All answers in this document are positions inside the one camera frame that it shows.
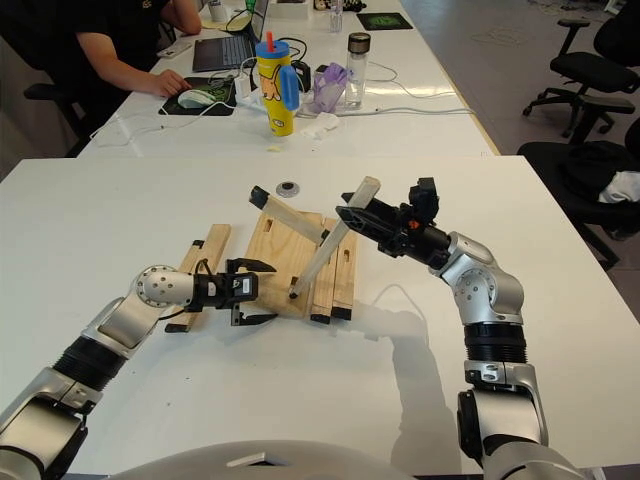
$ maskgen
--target glass bottle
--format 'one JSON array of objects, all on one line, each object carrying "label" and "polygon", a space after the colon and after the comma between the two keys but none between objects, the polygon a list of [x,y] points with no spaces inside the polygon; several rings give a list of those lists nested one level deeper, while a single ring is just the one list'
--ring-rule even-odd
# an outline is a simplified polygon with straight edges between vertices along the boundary
[{"label": "glass bottle", "polygon": [[347,88],[345,91],[345,104],[349,109],[358,109],[362,106],[364,96],[364,78],[367,69],[367,57],[371,48],[371,35],[364,32],[349,35],[347,50]]},{"label": "glass bottle", "polygon": [[331,0],[331,12],[329,16],[329,31],[338,33],[342,31],[342,7],[344,0]]}]

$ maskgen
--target man's hand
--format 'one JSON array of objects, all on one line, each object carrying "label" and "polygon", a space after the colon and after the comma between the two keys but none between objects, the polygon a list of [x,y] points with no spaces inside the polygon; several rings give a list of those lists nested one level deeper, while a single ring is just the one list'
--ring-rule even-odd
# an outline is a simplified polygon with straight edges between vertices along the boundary
[{"label": "man's hand", "polygon": [[160,75],[153,75],[149,93],[161,97],[173,97],[183,90],[189,90],[191,85],[173,70],[165,70]]}]

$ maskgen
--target laptop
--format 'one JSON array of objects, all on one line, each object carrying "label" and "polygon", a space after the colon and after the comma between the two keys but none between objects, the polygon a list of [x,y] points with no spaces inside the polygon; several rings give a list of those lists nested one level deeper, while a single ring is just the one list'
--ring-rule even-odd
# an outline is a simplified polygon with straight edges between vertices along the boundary
[{"label": "laptop", "polygon": [[256,0],[251,22],[240,35],[196,40],[193,52],[193,71],[231,70],[238,68],[247,58],[255,57],[255,46],[262,38],[268,5],[269,0]]}]

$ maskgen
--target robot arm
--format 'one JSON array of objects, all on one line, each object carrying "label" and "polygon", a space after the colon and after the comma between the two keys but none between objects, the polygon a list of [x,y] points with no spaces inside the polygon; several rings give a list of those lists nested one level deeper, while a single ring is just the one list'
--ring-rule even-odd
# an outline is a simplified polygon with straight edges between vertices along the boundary
[{"label": "robot arm", "polygon": [[275,315],[243,317],[239,303],[258,296],[258,277],[239,267],[274,271],[249,259],[227,261],[227,273],[187,274],[166,265],[145,269],[129,294],[107,305],[63,353],[0,415],[0,478],[60,478],[87,436],[86,416],[102,390],[153,332],[160,313],[177,305],[230,309],[232,325]]},{"label": "robot arm", "polygon": [[380,251],[428,265],[453,290],[467,347],[465,380],[473,386],[458,395],[460,448],[478,462],[486,479],[583,478],[547,447],[535,369],[526,358],[522,285],[485,246],[435,227],[438,197],[432,178],[420,179],[409,201],[391,207],[374,199],[365,209],[336,210]]}]

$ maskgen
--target green mouse pad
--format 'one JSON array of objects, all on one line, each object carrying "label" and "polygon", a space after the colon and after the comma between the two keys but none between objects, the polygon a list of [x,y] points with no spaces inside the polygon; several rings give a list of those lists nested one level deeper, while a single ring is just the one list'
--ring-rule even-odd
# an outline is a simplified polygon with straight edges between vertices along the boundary
[{"label": "green mouse pad", "polygon": [[[204,90],[205,92],[215,96],[218,101],[224,102],[230,107],[236,106],[236,86],[233,79],[187,77],[185,80],[189,82],[194,89]],[[161,115],[200,115],[200,113],[202,113],[206,108],[182,108],[178,105],[179,96],[180,95],[178,94],[167,100],[158,113]],[[207,110],[204,115],[226,117],[232,113],[232,108],[227,108],[224,105],[216,105],[215,107]]]},{"label": "green mouse pad", "polygon": [[358,13],[365,30],[411,30],[413,27],[399,13]]}]

